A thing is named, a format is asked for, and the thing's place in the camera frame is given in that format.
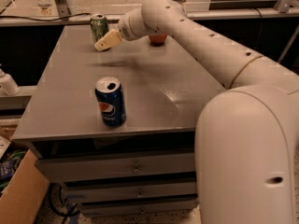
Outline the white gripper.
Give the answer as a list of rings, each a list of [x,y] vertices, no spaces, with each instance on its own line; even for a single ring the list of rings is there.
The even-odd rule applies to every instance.
[[[148,26],[144,23],[141,9],[136,8],[124,14],[118,22],[118,30],[110,30],[101,37],[94,47],[104,51],[121,43],[122,37],[128,41],[137,40],[149,33]]]

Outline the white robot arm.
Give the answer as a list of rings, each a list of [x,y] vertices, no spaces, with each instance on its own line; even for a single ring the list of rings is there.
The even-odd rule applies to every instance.
[[[196,125],[201,223],[296,224],[299,76],[188,19],[172,0],[145,0],[95,46],[159,34],[172,36],[225,89]]]

